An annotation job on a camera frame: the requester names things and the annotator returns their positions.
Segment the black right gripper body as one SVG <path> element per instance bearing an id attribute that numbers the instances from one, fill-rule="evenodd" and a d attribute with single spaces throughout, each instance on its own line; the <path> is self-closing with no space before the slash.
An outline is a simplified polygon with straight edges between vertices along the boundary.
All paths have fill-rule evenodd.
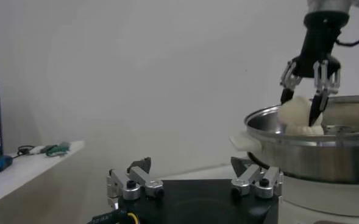
<path id="1" fill-rule="evenodd" d="M 313 78 L 313 65 L 328 61 L 327 75 L 331 76 L 341 68 L 340 62 L 332 56 L 333 46 L 349 20 L 349 15 L 338 11 L 318 11 L 307 14 L 304 25 L 307 28 L 300 54 L 293 58 L 296 63 L 293 75 Z"/>

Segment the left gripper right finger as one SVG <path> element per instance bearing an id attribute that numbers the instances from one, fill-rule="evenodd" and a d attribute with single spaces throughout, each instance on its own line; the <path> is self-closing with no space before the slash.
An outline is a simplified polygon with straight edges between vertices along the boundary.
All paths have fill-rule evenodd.
<path id="1" fill-rule="evenodd" d="M 231 157 L 236 177 L 230 182 L 234 198 L 243 198 L 250 193 L 261 199 L 282 195 L 283 172 L 278 167 L 267 167 L 251 159 Z"/>

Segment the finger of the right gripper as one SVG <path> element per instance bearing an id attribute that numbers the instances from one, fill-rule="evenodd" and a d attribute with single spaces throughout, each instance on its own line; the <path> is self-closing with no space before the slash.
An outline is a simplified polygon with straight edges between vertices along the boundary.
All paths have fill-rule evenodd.
<path id="1" fill-rule="evenodd" d="M 291 100 L 294 96 L 294 90 L 300 84 L 302 77 L 293 74 L 297 63 L 289 61 L 280 78 L 280 85 L 283 87 L 280 103 L 283 105 L 285 102 Z"/>
<path id="2" fill-rule="evenodd" d="M 315 96 L 312 98 L 308 124 L 313 126 L 325 110 L 328 98 L 338 94 L 341 82 L 341 64 L 337 59 L 317 61 L 313 65 Z"/>

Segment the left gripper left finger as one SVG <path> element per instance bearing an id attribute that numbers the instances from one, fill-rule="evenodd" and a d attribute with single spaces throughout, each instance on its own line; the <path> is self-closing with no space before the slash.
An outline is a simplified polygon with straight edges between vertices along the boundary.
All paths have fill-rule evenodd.
<path id="1" fill-rule="evenodd" d="M 125 172 L 110 169 L 106 176 L 107 200 L 112 209 L 119 208 L 119 199 L 137 201 L 143 192 L 147 198 L 161 199 L 165 194 L 162 180 L 153 179 L 149 172 L 151 157 L 131 162 Z"/>

